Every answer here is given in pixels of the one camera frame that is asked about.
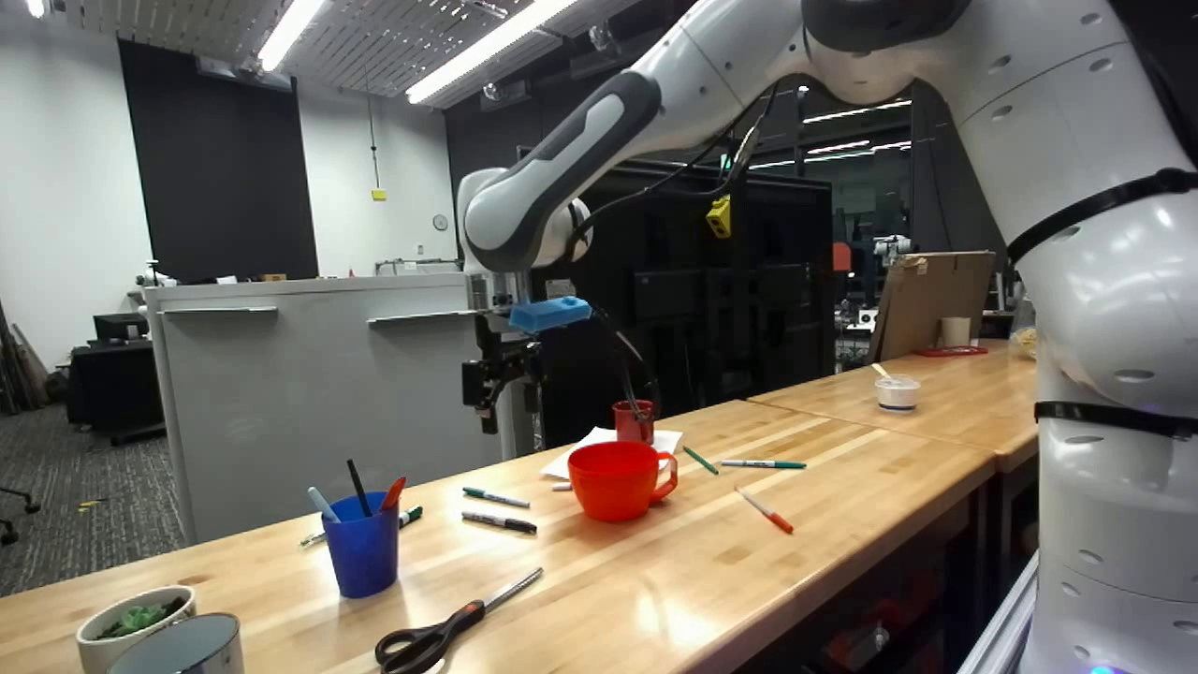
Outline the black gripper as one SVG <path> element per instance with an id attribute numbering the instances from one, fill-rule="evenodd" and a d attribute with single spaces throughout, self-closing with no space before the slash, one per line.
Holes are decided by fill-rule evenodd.
<path id="1" fill-rule="evenodd" d="M 499 431 L 499 397 L 515 380 L 541 380 L 535 336 L 505 343 L 488 320 L 476 320 L 479 355 L 460 368 L 460 400 L 479 417 L 488 436 Z"/>

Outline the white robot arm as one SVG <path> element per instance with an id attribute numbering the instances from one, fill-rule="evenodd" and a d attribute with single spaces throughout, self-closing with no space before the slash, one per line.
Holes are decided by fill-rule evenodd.
<path id="1" fill-rule="evenodd" d="M 468 255 L 535 269 L 579 193 L 725 130 L 782 78 L 942 103 L 1035 330 L 1042 547 L 1018 674 L 1198 672 L 1198 170 L 1113 0 L 697 0 L 507 170 L 460 182 Z"/>

